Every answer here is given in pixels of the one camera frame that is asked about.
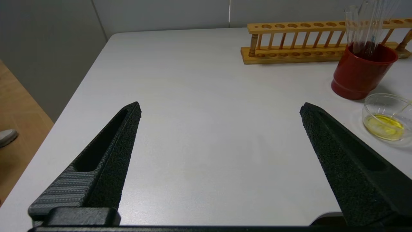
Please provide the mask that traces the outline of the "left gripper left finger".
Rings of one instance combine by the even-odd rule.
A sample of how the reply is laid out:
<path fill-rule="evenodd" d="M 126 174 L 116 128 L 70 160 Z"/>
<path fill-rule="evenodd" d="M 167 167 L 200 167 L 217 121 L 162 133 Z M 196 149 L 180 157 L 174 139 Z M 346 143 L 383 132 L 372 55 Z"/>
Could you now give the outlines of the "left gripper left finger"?
<path fill-rule="evenodd" d="M 33 226 L 57 207 L 118 209 L 141 113 L 138 102 L 116 113 L 29 206 Z"/>

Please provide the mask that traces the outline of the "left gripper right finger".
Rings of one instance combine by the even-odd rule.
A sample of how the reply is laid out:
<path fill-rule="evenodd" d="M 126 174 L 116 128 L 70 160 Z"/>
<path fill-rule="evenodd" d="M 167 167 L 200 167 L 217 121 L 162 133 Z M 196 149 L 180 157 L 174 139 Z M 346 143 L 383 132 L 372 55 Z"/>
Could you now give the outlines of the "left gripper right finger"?
<path fill-rule="evenodd" d="M 347 225 L 411 227 L 411 179 L 321 107 L 300 115 Z"/>

